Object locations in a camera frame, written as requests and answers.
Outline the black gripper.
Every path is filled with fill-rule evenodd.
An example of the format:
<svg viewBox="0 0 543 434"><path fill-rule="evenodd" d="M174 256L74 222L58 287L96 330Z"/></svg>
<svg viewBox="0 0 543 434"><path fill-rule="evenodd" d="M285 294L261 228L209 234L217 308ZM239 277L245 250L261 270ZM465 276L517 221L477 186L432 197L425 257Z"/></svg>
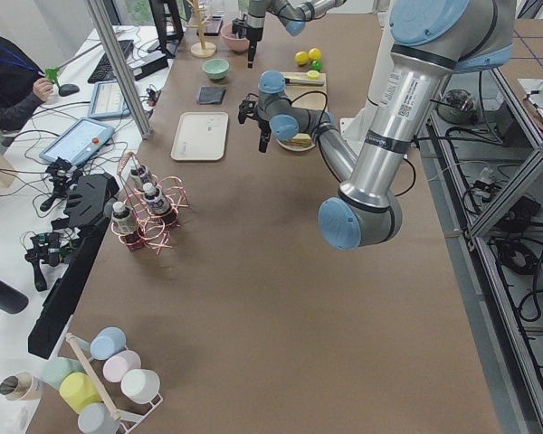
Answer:
<svg viewBox="0 0 543 434"><path fill-rule="evenodd" d="M269 122L263 119L258 120L258 127L260 129L260 138L258 150L261 153L266 153L271 138L271 129Z"/></svg>
<svg viewBox="0 0 543 434"><path fill-rule="evenodd" d="M257 52L257 44L262 40L262 28L248 26L246 30L246 38L249 41L247 67L252 69L255 54Z"/></svg>

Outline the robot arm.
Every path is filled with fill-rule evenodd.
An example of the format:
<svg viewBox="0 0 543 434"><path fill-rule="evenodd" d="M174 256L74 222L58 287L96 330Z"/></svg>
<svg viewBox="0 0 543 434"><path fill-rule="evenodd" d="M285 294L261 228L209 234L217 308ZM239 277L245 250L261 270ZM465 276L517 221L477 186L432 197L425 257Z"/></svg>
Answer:
<svg viewBox="0 0 543 434"><path fill-rule="evenodd" d="M253 67L257 44L262 40L266 14L273 14L291 36L301 33L305 24L320 19L327 11L339 8L346 0L305 1L293 6L285 0L253 0L248 4L246 37L249 41L247 67Z"/></svg>
<svg viewBox="0 0 543 434"><path fill-rule="evenodd" d="M241 102L238 119L256 121L261 152L271 138L284 141L299 133L319 148L339 182L337 195L318 214L330 246L353 250L388 241L402 224L391 185L432 101L453 74L505 64L515 18L512 1L395 2L388 18L392 69L359 151L327 111L295 107L278 71L261 75L258 93Z"/></svg>

